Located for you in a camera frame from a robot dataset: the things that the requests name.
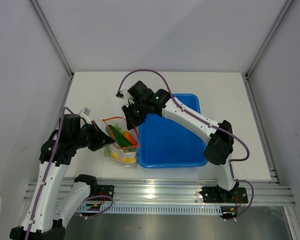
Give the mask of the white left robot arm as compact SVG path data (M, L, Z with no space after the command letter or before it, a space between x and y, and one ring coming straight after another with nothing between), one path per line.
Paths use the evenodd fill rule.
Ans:
M101 194L96 177L80 174L67 196L57 204L65 173L77 151L87 148L96 152L114 142L94 121L79 114L62 115L58 128L41 146L34 194L21 225L11 229L10 239L62 240L70 219L84 201L112 201L111 195Z

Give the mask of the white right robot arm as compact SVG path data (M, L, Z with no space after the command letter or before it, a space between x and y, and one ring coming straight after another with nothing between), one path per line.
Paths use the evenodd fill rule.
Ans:
M140 126L148 115L157 115L196 134L206 144L203 152L205 159L215 166L219 198L229 202L236 197L239 184L233 179L230 169L234 138L232 125L228 121L219 123L204 118L168 91L159 89L153 92L142 81L137 81L129 89L119 90L116 95L125 101L121 109L129 129Z

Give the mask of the clear zip top bag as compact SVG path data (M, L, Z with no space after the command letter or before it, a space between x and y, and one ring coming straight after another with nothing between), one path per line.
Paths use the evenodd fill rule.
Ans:
M137 165L141 147L138 129L128 130L127 120L121 116L101 118L100 122L105 133L114 140L114 143L104 148L104 156L122 166Z

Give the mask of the green grapes toy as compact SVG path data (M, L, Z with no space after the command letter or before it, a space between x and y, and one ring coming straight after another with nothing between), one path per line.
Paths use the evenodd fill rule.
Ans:
M115 128L116 130L118 130L119 132L122 132L122 131L123 131L122 128L120 127L120 125L118 125L118 124L115 124L115 125L114 125L114 128Z

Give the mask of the white cauliflower toy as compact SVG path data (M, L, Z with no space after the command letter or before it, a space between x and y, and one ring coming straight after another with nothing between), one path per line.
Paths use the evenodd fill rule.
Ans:
M106 146L104 148L104 156L107 157L107 158L112 158L113 157L112 156L112 151L111 151L109 146Z

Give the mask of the dark green cucumber toy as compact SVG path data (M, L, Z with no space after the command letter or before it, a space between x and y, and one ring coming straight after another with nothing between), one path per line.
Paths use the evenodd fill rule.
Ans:
M123 134L116 130L113 125L108 126L111 132L111 137L114 138L116 143L121 147L121 148L126 148L126 147L131 147L132 144L123 136Z

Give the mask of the yellow orange mango toy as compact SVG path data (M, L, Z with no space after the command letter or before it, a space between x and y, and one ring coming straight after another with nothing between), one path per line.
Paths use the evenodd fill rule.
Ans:
M118 154L112 152L111 157L119 162L122 162L124 164L136 164L137 163L137 157L136 155L132 156L119 156Z

